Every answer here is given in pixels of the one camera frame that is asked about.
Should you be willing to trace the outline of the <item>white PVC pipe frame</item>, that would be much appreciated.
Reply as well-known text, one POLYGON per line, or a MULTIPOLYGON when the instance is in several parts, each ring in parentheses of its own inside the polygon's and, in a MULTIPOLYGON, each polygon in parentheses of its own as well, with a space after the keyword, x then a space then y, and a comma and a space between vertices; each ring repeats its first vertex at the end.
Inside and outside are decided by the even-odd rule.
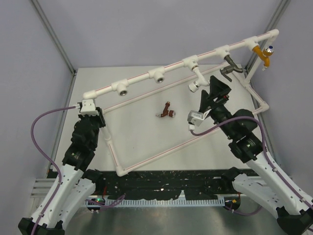
MULTIPOLYGON (((273 30, 270 30, 269 32, 264 33, 264 34, 259 35, 259 36, 253 36, 253 37, 244 39, 244 40, 242 40, 240 42, 237 42, 237 43, 234 43, 234 44, 231 44, 231 45, 225 45, 225 46, 222 46, 222 47, 218 47, 218 48, 216 48, 216 49, 214 49, 212 51, 209 51, 209 52, 206 52, 206 53, 203 53, 203 54, 200 54, 200 55, 193 55, 193 56, 187 57, 185 59, 182 59, 181 61, 176 62, 174 64, 167 65, 165 67, 158 67, 158 68, 149 70, 149 71, 147 71, 147 72, 145 72, 143 74, 140 74, 138 76, 114 82, 111 85, 103 87, 103 88, 100 88, 98 90, 92 90, 92 91, 89 91, 89 92, 85 92, 83 94, 83 99, 94 99, 95 100, 99 96, 107 94, 107 93, 110 93, 110 92, 117 92, 119 96, 125 96, 127 94, 127 92, 128 92, 127 91, 127 87, 129 87, 132 84, 135 84, 135 83, 147 80, 147 79, 153 79, 153 80, 155 80, 156 83, 161 83, 164 80, 165 73, 167 73, 167 72, 174 71, 174 70, 177 70, 177 69, 180 69, 180 68, 183 68, 183 67, 186 67, 190 71, 192 71, 192 69, 194 67, 199 67, 199 65, 198 65, 198 61, 199 60, 203 60, 205 58, 209 58, 209 57, 212 57, 214 55, 221 56, 221 58, 224 59, 225 56, 227 56, 227 55, 230 56, 229 52, 231 50, 237 49, 237 48, 241 48, 241 47, 248 47, 249 50, 252 51, 252 49, 255 46, 259 46, 258 42, 263 41, 263 40, 266 41, 265 42, 265 47, 264 47, 264 48, 266 48, 269 45, 271 45, 272 42, 275 41, 275 39, 277 38, 278 34, 279 34, 279 30, 278 29, 273 29, 273 30)), ((261 62, 263 62, 263 61, 260 58, 257 58, 256 64, 254 64, 252 66, 251 75, 248 75, 246 79, 241 79, 240 77, 236 77, 239 80, 239 82, 241 83, 241 85, 250 93, 250 95, 257 101, 257 103, 260 106, 256 110, 252 111, 252 117, 253 116, 256 117, 257 114, 259 114, 261 112, 264 112, 264 111, 269 109, 269 105, 264 100, 262 100, 262 98, 253 90, 253 88, 249 84, 252 76, 254 75, 256 69, 259 67, 261 62)), ((202 72, 201 73, 203 75, 205 75, 205 74, 212 73, 214 71, 220 70, 220 69, 222 69, 222 68, 224 68, 226 66, 228 66, 228 62, 225 61, 222 64, 214 66, 214 67, 212 67, 212 68, 210 68, 208 70, 203 71, 203 73, 202 72)), ((146 97, 149 97, 151 95, 154 95, 154 94, 157 94, 159 92, 165 91, 166 89, 173 88, 173 87, 178 86, 178 85, 180 85, 180 84, 182 84, 184 82, 191 81, 192 79, 196 80, 197 76, 194 74, 194 75, 192 75, 192 76, 190 76, 188 78, 181 79, 181 80, 176 81, 174 83, 171 83, 169 85, 163 86, 163 87, 158 88, 158 89, 153 90, 153 91, 150 91, 150 92, 148 92, 146 94, 142 94, 142 95, 140 95, 138 97, 132 98, 132 99, 127 100, 127 101, 124 101, 121 104, 113 105, 110 108, 104 109, 103 112, 105 113, 105 112, 113 111, 114 109, 117 109, 117 108, 120 108, 122 106, 131 104, 131 103, 136 102, 136 101, 139 101, 139 100, 144 99, 146 97)), ((138 169, 140 167, 143 167, 144 165, 147 165, 147 164, 152 163, 152 162, 154 162, 156 160, 159 160, 159 159, 161 159, 161 158, 163 158, 165 156, 174 154, 175 152, 180 152, 184 148, 186 148, 188 146, 192 146, 193 144, 201 141, 204 137, 205 136, 198 136, 198 137, 193 138, 193 139, 191 139, 191 140, 189 140, 187 142, 184 142, 184 143, 182 143, 182 144, 180 144, 178 146, 175 146, 175 147, 173 147, 171 149, 168 149, 165 152, 162 152, 162 153, 157 154, 157 155, 155 155, 153 157, 150 157, 147 160, 144 160, 144 161, 141 161, 139 163, 136 163, 133 166, 123 167, 119 163, 117 155, 115 155, 116 152, 115 152, 115 149, 114 149, 114 144, 113 144, 113 140, 112 140, 111 134, 110 134, 108 128, 105 127, 105 142, 106 142, 107 146, 109 147, 110 153, 112 154, 112 159, 113 159, 113 162, 115 164, 115 171, 116 171, 117 175, 120 176, 120 177, 124 176, 124 175, 130 173, 131 171, 134 171, 134 170, 136 170, 136 169, 138 169)))

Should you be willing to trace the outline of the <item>white plastic faucet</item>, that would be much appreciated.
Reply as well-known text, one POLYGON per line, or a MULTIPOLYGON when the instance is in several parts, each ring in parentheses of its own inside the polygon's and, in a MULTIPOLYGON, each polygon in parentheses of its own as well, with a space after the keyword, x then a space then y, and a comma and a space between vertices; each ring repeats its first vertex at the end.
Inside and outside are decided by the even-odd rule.
POLYGON ((197 76, 197 79, 188 85, 188 88, 191 92, 195 93, 200 87, 208 87, 210 85, 210 82, 207 81, 200 72, 199 67, 194 67, 192 71, 197 76))

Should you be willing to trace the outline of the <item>dark red faucet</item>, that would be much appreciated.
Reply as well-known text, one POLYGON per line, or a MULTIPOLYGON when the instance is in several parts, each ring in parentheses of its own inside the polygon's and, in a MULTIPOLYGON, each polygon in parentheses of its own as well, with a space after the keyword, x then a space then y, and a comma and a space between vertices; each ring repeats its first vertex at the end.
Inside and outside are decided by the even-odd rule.
POLYGON ((167 101, 165 103, 165 107, 164 107, 162 113, 156 114, 156 117, 163 118, 163 117, 169 116, 171 118, 174 118, 176 116, 176 112, 174 110, 169 110, 170 105, 171 105, 171 103, 169 101, 167 101))

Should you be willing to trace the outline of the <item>grey lever faucet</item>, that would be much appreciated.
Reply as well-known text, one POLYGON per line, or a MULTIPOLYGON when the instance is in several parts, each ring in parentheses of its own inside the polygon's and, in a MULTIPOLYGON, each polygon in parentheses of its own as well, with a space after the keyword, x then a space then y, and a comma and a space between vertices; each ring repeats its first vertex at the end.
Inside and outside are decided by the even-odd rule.
POLYGON ((229 55, 224 57, 224 60, 226 62, 228 62, 228 66, 220 69, 220 73, 221 75, 227 79, 229 82, 232 82, 232 79, 228 76, 228 74, 232 73, 232 72, 237 72, 237 73, 243 73, 243 69, 239 68, 234 61, 231 59, 231 57, 229 55))

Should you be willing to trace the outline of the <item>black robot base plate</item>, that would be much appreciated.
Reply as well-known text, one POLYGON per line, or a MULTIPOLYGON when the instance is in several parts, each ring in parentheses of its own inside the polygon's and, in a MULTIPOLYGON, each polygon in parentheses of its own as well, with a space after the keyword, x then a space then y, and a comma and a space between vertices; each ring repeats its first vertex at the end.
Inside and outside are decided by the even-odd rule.
POLYGON ((225 170, 165 170, 132 171, 118 176, 113 171, 102 171, 92 196, 126 200, 177 200, 182 192, 187 200, 216 199, 221 194, 237 194, 232 184, 222 175, 225 170))

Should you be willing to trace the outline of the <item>orange faucet chrome knob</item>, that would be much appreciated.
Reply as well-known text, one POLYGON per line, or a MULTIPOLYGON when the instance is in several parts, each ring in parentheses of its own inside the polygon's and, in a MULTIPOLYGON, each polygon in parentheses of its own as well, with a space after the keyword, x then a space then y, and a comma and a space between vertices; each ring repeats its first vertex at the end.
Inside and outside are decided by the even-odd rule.
POLYGON ((259 46, 255 46, 252 51, 264 62, 262 70, 266 70, 270 66, 270 57, 274 53, 273 46, 269 45, 263 50, 259 46))

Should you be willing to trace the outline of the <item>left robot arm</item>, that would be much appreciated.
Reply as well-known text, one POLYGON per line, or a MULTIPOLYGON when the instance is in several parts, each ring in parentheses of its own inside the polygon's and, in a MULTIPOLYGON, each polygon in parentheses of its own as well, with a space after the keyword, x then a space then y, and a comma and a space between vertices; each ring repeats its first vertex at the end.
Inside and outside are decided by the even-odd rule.
POLYGON ((95 115, 79 115, 58 176, 46 197, 30 218, 22 218, 23 235, 63 235, 70 220, 92 194, 104 191, 103 175, 88 169, 98 146, 99 131, 105 127, 101 108, 95 115))

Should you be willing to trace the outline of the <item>aluminium frame rails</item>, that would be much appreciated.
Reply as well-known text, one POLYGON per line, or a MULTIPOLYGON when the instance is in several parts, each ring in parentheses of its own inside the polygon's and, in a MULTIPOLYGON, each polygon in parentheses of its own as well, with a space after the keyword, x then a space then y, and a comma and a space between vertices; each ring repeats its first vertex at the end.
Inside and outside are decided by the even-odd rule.
POLYGON ((36 179, 31 192, 31 197, 45 197, 52 187, 54 180, 55 179, 36 179))

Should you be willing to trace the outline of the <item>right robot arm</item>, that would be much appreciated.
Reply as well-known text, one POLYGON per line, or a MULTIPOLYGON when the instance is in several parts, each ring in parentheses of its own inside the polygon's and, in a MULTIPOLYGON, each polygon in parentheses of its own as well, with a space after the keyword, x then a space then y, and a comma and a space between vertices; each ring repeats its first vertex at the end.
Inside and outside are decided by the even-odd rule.
POLYGON ((210 91, 201 92, 199 111, 211 117, 215 127, 220 128, 231 142, 232 154, 249 166, 265 182, 254 182, 236 168, 231 168, 221 181, 227 193, 235 190, 251 198, 267 210, 279 227, 288 235, 302 235, 313 224, 313 198, 304 192, 282 170, 266 150, 265 139, 253 133, 260 122, 251 111, 240 109, 234 114, 225 107, 231 88, 210 77, 210 91))

